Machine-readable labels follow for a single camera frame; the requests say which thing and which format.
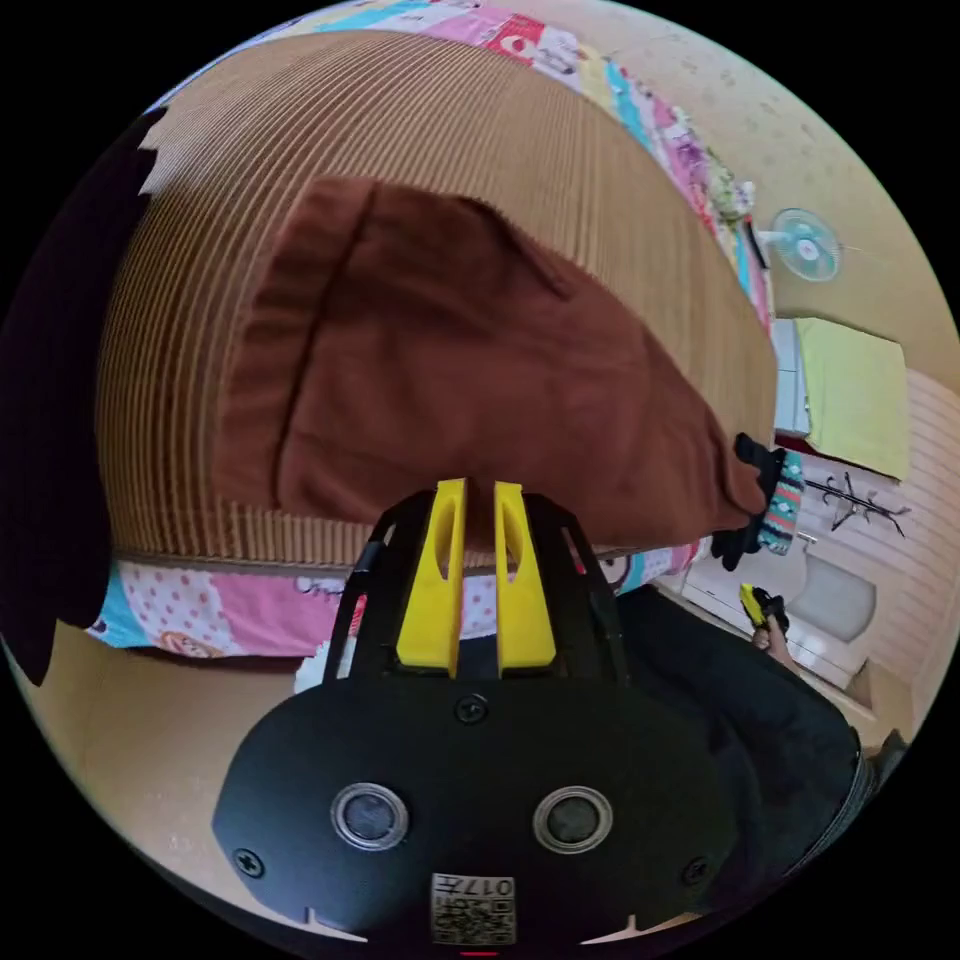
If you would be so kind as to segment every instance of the coat rack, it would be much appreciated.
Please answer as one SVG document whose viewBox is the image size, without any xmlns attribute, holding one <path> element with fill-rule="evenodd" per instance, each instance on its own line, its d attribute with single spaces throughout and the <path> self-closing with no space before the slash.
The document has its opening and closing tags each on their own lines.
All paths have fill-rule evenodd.
<svg viewBox="0 0 960 960">
<path fill-rule="evenodd" d="M 837 527 L 839 527 L 852 516 L 859 514 L 866 519 L 867 523 L 869 523 L 870 514 L 878 513 L 881 517 L 886 517 L 897 528 L 897 533 L 906 539 L 907 535 L 903 532 L 900 524 L 897 523 L 896 518 L 902 517 L 905 513 L 909 513 L 910 507 L 901 507 L 899 510 L 891 510 L 888 507 L 881 507 L 879 504 L 874 503 L 873 500 L 873 498 L 877 495 L 876 490 L 871 490 L 869 493 L 867 493 L 867 499 L 864 500 L 854 493 L 853 482 L 850 480 L 849 472 L 845 471 L 844 477 L 847 481 L 846 490 L 844 490 L 832 476 L 827 477 L 827 482 L 825 484 L 817 483 L 815 480 L 806 481 L 808 487 L 813 487 L 816 490 L 823 491 L 824 503 L 827 503 L 827 497 L 836 497 L 838 500 L 837 512 L 833 519 L 833 526 L 830 527 L 831 532 L 836 530 Z"/>
</svg>

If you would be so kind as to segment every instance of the screw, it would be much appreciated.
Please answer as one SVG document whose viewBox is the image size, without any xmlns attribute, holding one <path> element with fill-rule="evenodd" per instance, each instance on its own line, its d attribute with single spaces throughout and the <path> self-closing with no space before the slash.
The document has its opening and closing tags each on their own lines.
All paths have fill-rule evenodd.
<svg viewBox="0 0 960 960">
<path fill-rule="evenodd" d="M 263 876 L 263 861 L 252 851 L 241 847 L 233 851 L 233 864 L 251 880 L 259 880 Z"/>
<path fill-rule="evenodd" d="M 488 712 L 487 701 L 475 693 L 461 697 L 453 708 L 453 715 L 468 725 L 485 720 Z"/>
<path fill-rule="evenodd" d="M 709 864 L 706 857 L 697 857 L 691 860 L 680 874 L 680 879 L 685 887 L 693 887 L 701 883 L 707 875 Z"/>
</svg>

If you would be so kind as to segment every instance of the hand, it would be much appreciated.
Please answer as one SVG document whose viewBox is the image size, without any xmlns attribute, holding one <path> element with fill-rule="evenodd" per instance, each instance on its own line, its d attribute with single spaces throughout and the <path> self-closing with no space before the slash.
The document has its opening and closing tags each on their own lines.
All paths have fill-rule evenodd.
<svg viewBox="0 0 960 960">
<path fill-rule="evenodd" d="M 788 670 L 799 673 L 800 668 L 796 665 L 790 651 L 787 649 L 787 638 L 783 635 L 780 625 L 775 617 L 767 620 L 765 627 L 759 627 L 753 634 L 753 645 L 758 650 L 764 650 L 778 660 Z"/>
</svg>

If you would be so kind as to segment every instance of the colorful bed sheet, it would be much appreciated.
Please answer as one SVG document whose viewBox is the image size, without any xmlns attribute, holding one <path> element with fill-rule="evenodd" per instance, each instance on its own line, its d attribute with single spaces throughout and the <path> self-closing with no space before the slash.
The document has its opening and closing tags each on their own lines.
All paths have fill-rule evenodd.
<svg viewBox="0 0 960 960">
<path fill-rule="evenodd" d="M 707 541 L 601 563 L 616 593 L 680 573 Z M 184 657 L 313 657 L 330 639 L 342 579 L 213 573 L 115 563 L 103 610 L 87 631 L 112 647 Z M 355 614 L 354 630 L 362 615 Z M 497 631 L 495 578 L 464 578 L 461 639 Z"/>
<path fill-rule="evenodd" d="M 735 180 L 701 141 L 682 110 L 666 103 L 640 78 L 601 56 L 570 31 L 475 0 L 352 0 L 281 24 L 235 47 L 224 57 L 284 37 L 369 29 L 423 34 L 486 47 L 596 103 L 618 120 L 667 172 L 720 245 L 760 324 L 770 332 L 769 274 L 747 239 L 742 222 L 752 207 L 752 185 Z M 154 106 L 166 102 L 189 79 Z"/>
</svg>

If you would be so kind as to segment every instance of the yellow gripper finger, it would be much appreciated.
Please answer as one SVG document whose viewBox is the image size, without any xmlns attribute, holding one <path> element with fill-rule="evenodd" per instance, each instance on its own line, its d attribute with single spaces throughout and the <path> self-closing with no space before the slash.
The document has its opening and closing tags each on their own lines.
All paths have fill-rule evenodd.
<svg viewBox="0 0 960 960">
<path fill-rule="evenodd" d="M 518 483 L 494 485 L 497 554 L 497 659 L 504 670 L 547 667 L 557 650 L 533 538 Z M 511 579 L 508 556 L 516 563 Z"/>
<path fill-rule="evenodd" d="M 466 509 L 466 482 L 441 480 L 397 639 L 397 657 L 405 667 L 433 667 L 456 676 Z"/>
</svg>

